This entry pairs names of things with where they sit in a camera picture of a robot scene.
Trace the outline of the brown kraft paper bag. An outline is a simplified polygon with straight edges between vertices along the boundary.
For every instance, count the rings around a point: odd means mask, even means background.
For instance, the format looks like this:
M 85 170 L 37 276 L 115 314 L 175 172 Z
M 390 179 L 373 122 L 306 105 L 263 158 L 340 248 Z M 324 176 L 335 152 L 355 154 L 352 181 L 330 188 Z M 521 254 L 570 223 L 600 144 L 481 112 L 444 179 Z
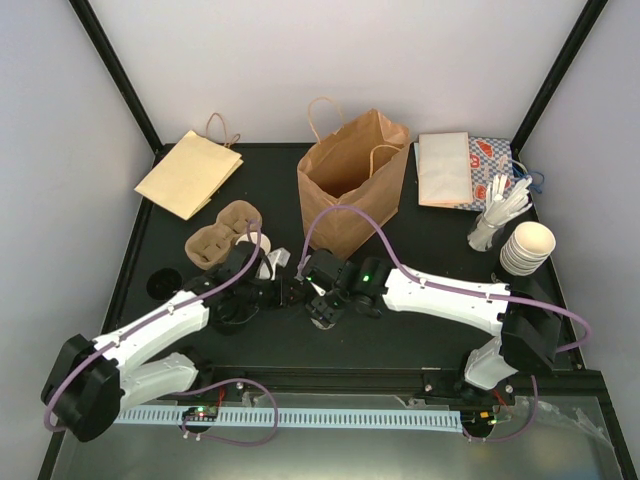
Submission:
M 397 212 L 410 147 L 409 129 L 377 109 L 344 122 L 297 165 L 303 229 L 309 247 L 349 258 Z

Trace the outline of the white paper cup black print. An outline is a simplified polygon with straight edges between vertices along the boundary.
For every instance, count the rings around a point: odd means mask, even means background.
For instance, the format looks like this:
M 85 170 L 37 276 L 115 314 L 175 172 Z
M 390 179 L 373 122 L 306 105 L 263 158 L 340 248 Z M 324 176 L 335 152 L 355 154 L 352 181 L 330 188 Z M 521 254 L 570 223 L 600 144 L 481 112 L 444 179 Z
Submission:
M 312 323 L 320 330 L 329 330 L 331 329 L 335 321 L 333 320 L 334 313 L 315 313 L 312 315 Z

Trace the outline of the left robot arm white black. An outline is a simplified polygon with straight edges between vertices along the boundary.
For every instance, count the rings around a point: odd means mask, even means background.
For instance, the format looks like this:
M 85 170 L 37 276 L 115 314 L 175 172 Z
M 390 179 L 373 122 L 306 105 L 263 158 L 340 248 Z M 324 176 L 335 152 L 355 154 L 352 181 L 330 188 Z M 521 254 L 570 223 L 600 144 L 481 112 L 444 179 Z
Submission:
M 290 253 L 249 241 L 234 246 L 223 263 L 187 282 L 163 305 L 131 324 L 92 340 L 78 334 L 61 347 L 41 393 L 46 426 L 81 442 L 104 433 L 119 414 L 168 394 L 207 397 L 215 376 L 206 360 L 186 348 L 158 353 L 211 327 L 239 332 L 261 311 L 290 304 L 294 295 L 278 275 Z

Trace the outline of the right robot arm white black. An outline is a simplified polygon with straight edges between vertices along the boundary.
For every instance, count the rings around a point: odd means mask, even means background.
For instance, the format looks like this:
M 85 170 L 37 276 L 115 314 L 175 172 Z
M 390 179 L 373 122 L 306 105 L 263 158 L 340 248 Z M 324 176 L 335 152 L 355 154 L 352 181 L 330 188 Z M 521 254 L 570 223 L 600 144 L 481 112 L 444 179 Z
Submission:
M 457 375 L 444 383 L 444 397 L 480 403 L 517 373 L 552 372 L 561 317 L 535 305 L 539 287 L 528 283 L 523 302 L 504 283 L 472 283 L 427 276 L 404 265 L 369 257 L 360 265 L 321 249 L 307 256 L 297 275 L 310 292 L 306 308 L 321 328 L 332 328 L 354 309 L 379 318 L 409 312 L 458 322 L 488 334 L 465 354 Z

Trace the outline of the black lid stack left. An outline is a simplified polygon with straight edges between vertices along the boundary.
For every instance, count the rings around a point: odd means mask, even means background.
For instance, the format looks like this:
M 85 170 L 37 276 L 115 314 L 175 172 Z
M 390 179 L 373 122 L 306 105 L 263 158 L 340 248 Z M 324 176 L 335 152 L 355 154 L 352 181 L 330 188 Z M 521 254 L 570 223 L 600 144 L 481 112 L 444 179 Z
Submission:
M 248 306 L 240 300 L 227 300 L 211 309 L 209 324 L 221 335 L 234 335 L 258 313 L 255 306 Z

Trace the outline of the stacked pulp cup carriers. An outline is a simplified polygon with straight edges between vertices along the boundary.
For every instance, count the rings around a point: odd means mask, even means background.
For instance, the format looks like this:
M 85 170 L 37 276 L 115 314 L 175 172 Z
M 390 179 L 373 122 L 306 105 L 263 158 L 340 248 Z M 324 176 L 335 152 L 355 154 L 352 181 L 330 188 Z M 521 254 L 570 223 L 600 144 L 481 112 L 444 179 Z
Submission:
M 262 221 L 253 205 L 244 200 L 229 203 L 213 224 L 200 228 L 187 239 L 184 246 L 187 257 L 202 270 L 223 262 L 236 241 L 247 233 L 251 220 Z

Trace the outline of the white paper bag brown trim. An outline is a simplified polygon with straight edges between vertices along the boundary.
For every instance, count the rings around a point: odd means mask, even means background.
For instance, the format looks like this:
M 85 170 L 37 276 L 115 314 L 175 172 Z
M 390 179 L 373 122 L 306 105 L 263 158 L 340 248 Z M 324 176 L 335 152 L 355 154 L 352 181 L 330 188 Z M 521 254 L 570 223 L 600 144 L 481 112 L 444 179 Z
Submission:
M 470 203 L 473 196 L 468 133 L 420 134 L 417 148 L 418 203 Z

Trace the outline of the bundle of white straws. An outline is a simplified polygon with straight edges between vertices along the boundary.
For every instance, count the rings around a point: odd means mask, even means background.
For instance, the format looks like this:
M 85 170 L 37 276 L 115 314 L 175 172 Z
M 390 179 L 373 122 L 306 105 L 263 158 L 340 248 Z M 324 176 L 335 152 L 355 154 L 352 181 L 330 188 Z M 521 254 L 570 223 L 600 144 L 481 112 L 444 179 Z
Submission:
M 533 205 L 529 192 L 532 178 L 529 175 L 521 178 L 511 185 L 510 191 L 506 189 L 508 180 L 507 175 L 498 174 L 489 183 L 485 207 L 467 235 L 468 244 L 475 251 L 490 250 L 496 234 Z

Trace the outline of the stack of white paper cups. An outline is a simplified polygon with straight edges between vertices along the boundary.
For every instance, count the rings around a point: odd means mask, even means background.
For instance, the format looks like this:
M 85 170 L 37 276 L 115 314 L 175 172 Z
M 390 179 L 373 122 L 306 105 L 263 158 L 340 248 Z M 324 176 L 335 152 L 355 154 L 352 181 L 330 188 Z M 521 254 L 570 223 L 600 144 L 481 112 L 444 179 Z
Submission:
M 539 222 L 519 224 L 500 251 L 500 265 L 514 276 L 534 273 L 556 247 L 552 231 Z

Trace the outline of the blue checkered paper bag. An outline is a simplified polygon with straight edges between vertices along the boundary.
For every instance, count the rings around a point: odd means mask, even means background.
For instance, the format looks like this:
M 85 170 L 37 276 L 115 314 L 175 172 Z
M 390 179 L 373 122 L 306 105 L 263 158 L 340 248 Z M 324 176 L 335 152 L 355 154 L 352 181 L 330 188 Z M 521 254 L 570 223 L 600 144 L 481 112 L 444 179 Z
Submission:
M 507 177 L 505 192 L 512 190 L 513 184 L 520 178 L 530 176 L 529 189 L 541 192 L 544 175 L 528 170 L 512 155 L 511 144 L 507 139 L 489 137 L 469 137 L 469 159 L 472 180 L 472 201 L 456 206 L 456 209 L 480 212 L 485 206 L 485 196 L 489 185 L 497 175 Z

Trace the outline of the black frame post left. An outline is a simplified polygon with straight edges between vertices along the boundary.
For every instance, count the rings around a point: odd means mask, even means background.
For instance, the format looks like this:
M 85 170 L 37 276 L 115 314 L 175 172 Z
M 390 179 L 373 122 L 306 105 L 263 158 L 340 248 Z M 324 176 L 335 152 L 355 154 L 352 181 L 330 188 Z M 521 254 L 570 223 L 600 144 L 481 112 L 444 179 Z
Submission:
M 154 155 L 157 155 L 164 144 L 156 132 L 91 3 L 88 0 L 70 0 L 69 4 L 111 76 L 151 151 Z

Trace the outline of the black frame post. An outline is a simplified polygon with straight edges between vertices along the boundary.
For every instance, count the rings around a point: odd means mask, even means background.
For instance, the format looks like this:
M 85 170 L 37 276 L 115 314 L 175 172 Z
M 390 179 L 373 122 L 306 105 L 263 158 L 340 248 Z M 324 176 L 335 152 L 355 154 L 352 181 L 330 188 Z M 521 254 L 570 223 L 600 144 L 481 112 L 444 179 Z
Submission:
M 111 76 L 151 151 L 154 155 L 157 155 L 164 144 L 156 132 L 91 3 L 88 0 L 70 0 L 69 4 Z
M 510 143 L 515 157 L 518 157 L 524 149 L 607 3 L 608 0 L 588 0 L 585 3 Z

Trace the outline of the black frame post right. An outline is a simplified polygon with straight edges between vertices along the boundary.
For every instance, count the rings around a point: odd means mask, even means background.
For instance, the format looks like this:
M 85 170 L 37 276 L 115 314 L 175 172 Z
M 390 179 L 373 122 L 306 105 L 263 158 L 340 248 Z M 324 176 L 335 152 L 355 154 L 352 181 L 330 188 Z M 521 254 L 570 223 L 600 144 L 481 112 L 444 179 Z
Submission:
M 608 0 L 588 0 L 585 3 L 510 143 L 515 157 L 518 157 L 524 149 L 607 3 Z

